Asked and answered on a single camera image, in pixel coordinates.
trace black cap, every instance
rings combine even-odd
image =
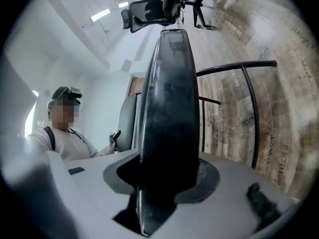
[[[59,100],[64,100],[64,101],[76,101],[77,104],[80,104],[80,101],[78,101],[76,99],[76,97],[71,93],[71,94],[68,94],[68,92],[66,91],[68,87],[59,87],[52,95],[52,99],[59,99]]]

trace man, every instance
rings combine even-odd
[[[58,152],[65,161],[92,158],[114,153],[114,144],[97,151],[81,133],[70,128],[78,116],[82,94],[76,88],[60,87],[48,102],[48,125],[30,134],[26,139],[45,150]]]

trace office chair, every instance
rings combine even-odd
[[[180,11],[186,5],[193,6],[194,26],[202,28],[197,24],[197,16],[208,30],[213,30],[213,26],[206,24],[200,7],[203,0],[142,0],[132,2],[129,9],[121,12],[123,18],[123,29],[130,29],[131,33],[135,33],[145,26],[151,24],[160,24],[168,26],[176,23],[180,17]]]

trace window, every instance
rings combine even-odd
[[[39,93],[35,90],[32,90],[32,93],[38,97]],[[26,118],[25,124],[24,124],[24,137],[27,137],[29,134],[32,133],[32,124],[33,124],[33,116],[34,116],[34,109],[35,109],[36,102],[34,106],[32,107],[28,117]]]

